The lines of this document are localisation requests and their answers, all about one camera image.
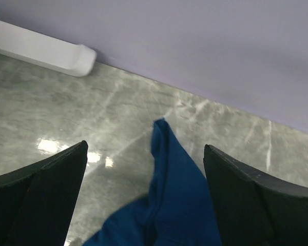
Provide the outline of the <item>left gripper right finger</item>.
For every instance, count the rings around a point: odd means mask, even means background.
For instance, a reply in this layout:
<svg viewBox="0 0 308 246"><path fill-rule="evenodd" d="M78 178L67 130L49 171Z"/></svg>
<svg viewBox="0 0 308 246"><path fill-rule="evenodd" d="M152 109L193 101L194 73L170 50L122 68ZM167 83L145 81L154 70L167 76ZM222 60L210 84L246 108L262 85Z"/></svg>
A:
<svg viewBox="0 0 308 246"><path fill-rule="evenodd" d="M212 145L206 179L223 245L308 245L308 188L271 176Z"/></svg>

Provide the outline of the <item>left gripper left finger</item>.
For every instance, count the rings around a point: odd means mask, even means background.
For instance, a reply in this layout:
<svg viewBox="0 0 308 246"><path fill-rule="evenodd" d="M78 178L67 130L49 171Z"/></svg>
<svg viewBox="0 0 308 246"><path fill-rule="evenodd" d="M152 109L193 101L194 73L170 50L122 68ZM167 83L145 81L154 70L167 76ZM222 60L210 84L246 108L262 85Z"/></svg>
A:
<svg viewBox="0 0 308 246"><path fill-rule="evenodd" d="M64 245L87 165L81 141L0 175L0 245Z"/></svg>

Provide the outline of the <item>blue t shirt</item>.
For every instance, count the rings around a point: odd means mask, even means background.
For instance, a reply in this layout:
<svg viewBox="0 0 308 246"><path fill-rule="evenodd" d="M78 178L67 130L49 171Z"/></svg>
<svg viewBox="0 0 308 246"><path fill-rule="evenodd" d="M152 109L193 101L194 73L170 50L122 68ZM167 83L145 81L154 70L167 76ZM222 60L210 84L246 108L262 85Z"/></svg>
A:
<svg viewBox="0 0 308 246"><path fill-rule="evenodd" d="M165 119L153 124L148 194L110 215L86 245L221 245L206 178Z"/></svg>

